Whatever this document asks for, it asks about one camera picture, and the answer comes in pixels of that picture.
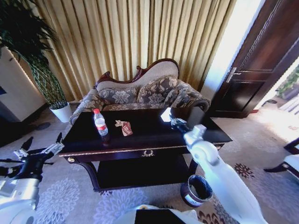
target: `potted plant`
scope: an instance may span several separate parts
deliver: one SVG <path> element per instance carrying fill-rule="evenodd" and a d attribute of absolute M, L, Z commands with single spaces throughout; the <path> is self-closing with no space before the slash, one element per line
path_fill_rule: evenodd
<path fill-rule="evenodd" d="M 62 122 L 68 122 L 70 105 L 43 53 L 44 50 L 52 50 L 46 43 L 48 39 L 55 40 L 54 31 L 25 6 L 25 1 L 0 0 L 0 50 L 7 47 L 29 64 L 38 89 L 50 109 Z"/>

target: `bottle cap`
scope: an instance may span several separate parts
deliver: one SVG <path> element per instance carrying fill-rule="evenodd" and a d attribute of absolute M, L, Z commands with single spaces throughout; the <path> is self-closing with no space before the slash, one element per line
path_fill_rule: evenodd
<path fill-rule="evenodd" d="M 100 113 L 100 110 L 99 110 L 99 109 L 94 109 L 94 110 L 93 110 L 93 113 L 94 113 L 94 114 L 98 114 L 98 113 Z"/>

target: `loveseat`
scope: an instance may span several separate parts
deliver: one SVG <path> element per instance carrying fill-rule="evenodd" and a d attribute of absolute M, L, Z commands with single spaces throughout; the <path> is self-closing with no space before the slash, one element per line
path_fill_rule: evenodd
<path fill-rule="evenodd" d="M 70 122 L 74 124 L 81 112 L 94 108 L 111 111 L 199 106 L 207 111 L 210 101 L 178 75 L 178 64 L 169 58 L 155 61 L 146 69 L 137 66 L 137 74 L 130 81 L 115 80 L 108 71 L 83 98 Z"/>

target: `table drawer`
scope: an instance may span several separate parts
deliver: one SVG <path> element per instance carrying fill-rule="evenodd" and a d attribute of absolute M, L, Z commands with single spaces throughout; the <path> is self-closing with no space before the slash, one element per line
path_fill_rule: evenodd
<path fill-rule="evenodd" d="M 219 150 L 224 144 L 215 144 Z M 69 163 L 91 162 L 91 161 L 107 161 L 107 160 L 122 160 L 122 159 L 134 159 L 134 158 L 146 158 L 152 156 L 172 156 L 178 154 L 189 153 L 186 147 L 175 148 L 160 148 L 160 149 L 141 149 L 141 150 L 127 150 L 124 152 L 90 152 L 90 153 L 78 153 L 70 155 L 61 155 Z"/>

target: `table leg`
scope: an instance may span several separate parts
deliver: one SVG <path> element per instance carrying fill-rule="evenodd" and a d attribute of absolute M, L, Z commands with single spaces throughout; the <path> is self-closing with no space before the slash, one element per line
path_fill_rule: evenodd
<path fill-rule="evenodd" d="M 189 166 L 189 175 L 195 174 L 197 166 L 197 162 L 195 162 L 194 159 L 192 159 Z"/>
<path fill-rule="evenodd" d="M 89 174 L 90 180 L 93 184 L 93 190 L 95 192 L 100 192 L 101 188 L 99 186 L 98 178 L 97 178 L 97 170 L 94 167 L 92 162 L 81 162 L 78 163 L 79 165 L 83 166 Z"/>

